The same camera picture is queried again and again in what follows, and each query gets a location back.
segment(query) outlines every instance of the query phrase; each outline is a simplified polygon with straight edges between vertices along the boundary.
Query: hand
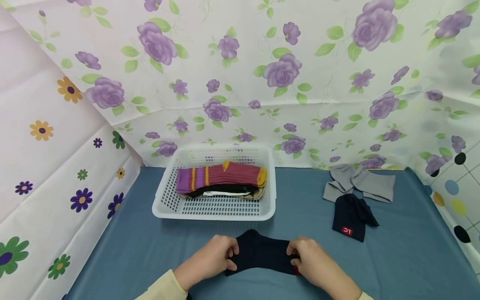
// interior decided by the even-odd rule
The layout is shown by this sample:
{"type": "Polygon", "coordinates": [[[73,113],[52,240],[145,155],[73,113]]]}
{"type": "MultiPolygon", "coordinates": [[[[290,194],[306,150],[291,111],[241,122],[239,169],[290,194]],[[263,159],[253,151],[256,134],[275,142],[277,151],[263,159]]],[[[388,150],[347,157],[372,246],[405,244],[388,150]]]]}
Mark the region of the hand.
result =
{"type": "Polygon", "coordinates": [[[290,241],[287,255],[298,254],[300,258],[292,259],[310,283],[324,289],[334,300],[358,300],[360,288],[314,240],[298,237],[290,241]]]}
{"type": "Polygon", "coordinates": [[[191,258],[182,263],[173,274],[183,290],[189,290],[200,281],[225,270],[235,271],[237,265],[229,258],[239,254],[237,240],[225,235],[215,235],[191,258]]]}

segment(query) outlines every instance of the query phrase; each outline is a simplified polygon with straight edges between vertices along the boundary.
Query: purple rose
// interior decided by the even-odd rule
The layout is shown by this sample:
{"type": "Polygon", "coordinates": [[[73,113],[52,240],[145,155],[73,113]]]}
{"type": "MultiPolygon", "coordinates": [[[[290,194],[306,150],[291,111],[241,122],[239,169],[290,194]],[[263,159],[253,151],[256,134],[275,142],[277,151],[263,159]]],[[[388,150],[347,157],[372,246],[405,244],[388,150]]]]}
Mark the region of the purple rose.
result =
{"type": "Polygon", "coordinates": [[[158,145],[158,149],[156,150],[156,153],[158,155],[170,157],[175,153],[177,148],[178,147],[177,145],[175,145],[174,142],[161,141],[160,145],[158,145]]]}
{"type": "Polygon", "coordinates": [[[97,103],[102,109],[114,108],[125,101],[125,91],[121,83],[107,77],[98,77],[95,86],[87,89],[86,96],[91,103],[97,103]]]}
{"type": "Polygon", "coordinates": [[[291,84],[300,74],[301,66],[301,62],[293,54],[284,54],[278,61],[269,63],[264,69],[267,85],[283,87],[291,84]]]}
{"type": "Polygon", "coordinates": [[[296,45],[298,43],[300,33],[299,27],[293,22],[288,22],[283,25],[283,35],[285,36],[287,43],[290,45],[296,45]]]}
{"type": "Polygon", "coordinates": [[[438,22],[437,27],[439,29],[435,32],[435,37],[451,38],[457,36],[460,29],[469,27],[471,22],[472,16],[468,15],[468,12],[457,11],[438,22]]]}
{"type": "Polygon", "coordinates": [[[288,132],[296,132],[297,131],[297,125],[292,124],[292,123],[287,123],[283,125],[283,128],[285,128],[288,132]]]}
{"type": "Polygon", "coordinates": [[[428,92],[425,92],[425,98],[427,98],[430,101],[440,101],[444,98],[444,94],[440,90],[431,90],[428,92]]]}
{"type": "Polygon", "coordinates": [[[353,41],[360,48],[374,51],[388,41],[396,30],[397,19],[392,14],[394,0],[374,0],[363,6],[352,33],[353,41]]]}
{"type": "Polygon", "coordinates": [[[248,107],[250,107],[251,109],[259,109],[260,108],[260,101],[252,100],[248,103],[248,107]]]}
{"type": "Polygon", "coordinates": [[[188,128],[188,123],[185,122],[185,121],[181,121],[181,120],[176,120],[175,122],[173,122],[173,126],[175,126],[175,128],[178,130],[178,131],[187,131],[188,128]]]}
{"type": "Polygon", "coordinates": [[[138,39],[151,58],[168,66],[172,63],[172,58],[177,57],[175,43],[164,36],[155,23],[145,22],[145,24],[138,26],[137,30],[140,34],[138,39]]]}
{"type": "Polygon", "coordinates": [[[232,36],[224,36],[218,43],[218,48],[222,50],[222,57],[225,59],[234,59],[237,57],[237,49],[240,44],[236,38],[232,36]]]}
{"type": "Polygon", "coordinates": [[[370,106],[370,118],[373,120],[385,119],[396,109],[399,101],[398,98],[395,98],[393,92],[386,92],[380,98],[373,101],[372,106],[370,106]]]}
{"type": "Polygon", "coordinates": [[[305,139],[296,135],[293,135],[284,141],[280,146],[280,149],[287,154],[298,153],[305,147],[305,139]]]}
{"type": "Polygon", "coordinates": [[[362,166],[364,166],[365,168],[375,169],[375,168],[380,168],[381,166],[383,166],[386,160],[387,160],[386,157],[375,154],[375,155],[367,158],[366,160],[361,161],[360,164],[362,166]]]}
{"type": "Polygon", "coordinates": [[[390,84],[394,85],[397,82],[399,82],[400,79],[402,79],[402,77],[405,76],[408,73],[409,70],[410,70],[410,68],[408,66],[405,66],[405,67],[401,68],[400,70],[398,70],[398,72],[395,73],[395,75],[393,75],[393,80],[390,84]]]}
{"type": "Polygon", "coordinates": [[[209,93],[214,93],[220,87],[220,81],[218,81],[217,79],[212,79],[207,83],[207,87],[209,93]]]}
{"type": "Polygon", "coordinates": [[[320,121],[320,128],[321,129],[332,129],[335,124],[338,123],[338,119],[335,118],[335,117],[326,117],[326,118],[323,118],[321,121],[320,121]]]}
{"type": "Polygon", "coordinates": [[[207,116],[215,121],[228,122],[228,119],[232,116],[230,108],[222,105],[217,99],[208,100],[203,107],[207,116]]]}
{"type": "Polygon", "coordinates": [[[370,85],[370,79],[375,77],[375,74],[372,73],[370,69],[366,69],[363,73],[356,74],[353,77],[352,85],[356,86],[356,88],[361,88],[364,86],[370,85]]]}
{"type": "Polygon", "coordinates": [[[458,135],[452,135],[452,147],[456,153],[460,153],[462,152],[462,149],[465,149],[467,146],[464,139],[458,135]]]}
{"type": "Polygon", "coordinates": [[[102,68],[102,66],[98,63],[98,58],[88,52],[79,51],[77,54],[75,54],[75,57],[79,62],[87,66],[87,68],[94,70],[100,70],[102,68]]]}
{"type": "Polygon", "coordinates": [[[147,132],[145,134],[145,137],[147,137],[149,139],[159,139],[160,135],[158,135],[158,133],[152,131],[152,132],[147,132]]]}

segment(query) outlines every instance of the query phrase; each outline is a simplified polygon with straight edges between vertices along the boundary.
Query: white plastic basket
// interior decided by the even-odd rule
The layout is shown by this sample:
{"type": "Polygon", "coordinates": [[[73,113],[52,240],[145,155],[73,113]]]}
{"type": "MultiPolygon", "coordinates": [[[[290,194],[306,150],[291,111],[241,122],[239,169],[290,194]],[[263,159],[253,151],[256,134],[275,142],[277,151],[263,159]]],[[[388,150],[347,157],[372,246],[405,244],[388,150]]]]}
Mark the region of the white plastic basket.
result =
{"type": "Polygon", "coordinates": [[[152,212],[167,219],[265,221],[275,213],[276,182],[272,150],[261,145],[191,145],[178,149],[155,194],[152,212]],[[183,199],[176,192],[177,170],[230,161],[264,167],[267,182],[259,200],[231,196],[183,199]]]}

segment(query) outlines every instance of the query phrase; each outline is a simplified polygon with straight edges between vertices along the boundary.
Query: blue surface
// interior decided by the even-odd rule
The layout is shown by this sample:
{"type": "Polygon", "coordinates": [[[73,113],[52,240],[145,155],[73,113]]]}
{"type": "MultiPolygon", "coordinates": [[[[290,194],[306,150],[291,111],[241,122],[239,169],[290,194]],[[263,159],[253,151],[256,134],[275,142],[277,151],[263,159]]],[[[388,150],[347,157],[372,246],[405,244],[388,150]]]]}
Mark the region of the blue surface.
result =
{"type": "MultiPolygon", "coordinates": [[[[366,199],[380,223],[365,242],[331,229],[334,204],[322,199],[328,171],[277,168],[276,213],[265,222],[162,220],[152,202],[164,169],[142,168],[68,300],[132,300],[214,234],[317,240],[376,300],[480,299],[480,285],[425,188],[411,170],[396,175],[392,204],[366,199]]],[[[216,276],[191,289],[194,300],[330,299],[304,278],[265,269],[216,276]]]]}

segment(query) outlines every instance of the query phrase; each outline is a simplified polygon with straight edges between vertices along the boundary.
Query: sleeve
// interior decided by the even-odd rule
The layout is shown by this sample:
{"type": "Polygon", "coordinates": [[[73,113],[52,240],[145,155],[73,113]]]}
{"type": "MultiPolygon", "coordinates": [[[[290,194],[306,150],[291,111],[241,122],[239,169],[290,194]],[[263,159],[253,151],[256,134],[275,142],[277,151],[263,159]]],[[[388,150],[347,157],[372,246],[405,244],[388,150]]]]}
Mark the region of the sleeve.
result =
{"type": "Polygon", "coordinates": [[[135,300],[185,300],[187,295],[170,269],[135,300]]]}

